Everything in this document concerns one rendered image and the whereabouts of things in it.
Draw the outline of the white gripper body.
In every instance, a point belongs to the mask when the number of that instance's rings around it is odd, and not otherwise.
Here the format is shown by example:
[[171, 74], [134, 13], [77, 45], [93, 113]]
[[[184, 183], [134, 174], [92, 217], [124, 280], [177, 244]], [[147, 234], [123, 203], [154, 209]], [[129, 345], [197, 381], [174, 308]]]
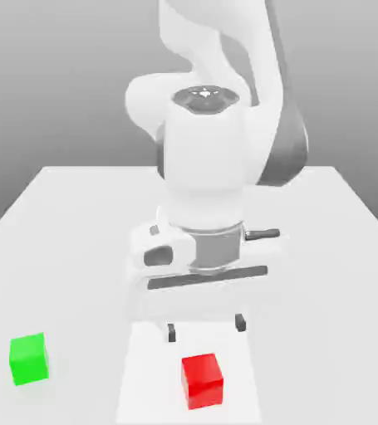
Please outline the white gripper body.
[[221, 271], [142, 276], [128, 265], [125, 313], [131, 321], [221, 320], [244, 312], [282, 269], [287, 238], [242, 243], [242, 258]]

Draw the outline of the small red cube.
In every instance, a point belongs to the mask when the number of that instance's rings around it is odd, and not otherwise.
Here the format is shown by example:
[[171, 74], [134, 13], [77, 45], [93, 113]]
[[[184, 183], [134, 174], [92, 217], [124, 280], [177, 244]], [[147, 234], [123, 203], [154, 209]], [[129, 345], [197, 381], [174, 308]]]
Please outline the small red cube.
[[181, 383], [189, 410], [223, 403], [224, 379], [214, 353], [182, 358]]

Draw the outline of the small green cube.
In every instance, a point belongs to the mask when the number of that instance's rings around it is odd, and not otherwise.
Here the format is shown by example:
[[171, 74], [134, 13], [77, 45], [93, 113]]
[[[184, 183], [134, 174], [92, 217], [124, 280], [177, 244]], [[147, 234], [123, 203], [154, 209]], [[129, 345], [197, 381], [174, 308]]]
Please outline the small green cube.
[[38, 333], [11, 339], [9, 366], [16, 386], [48, 379], [49, 358], [45, 335]]

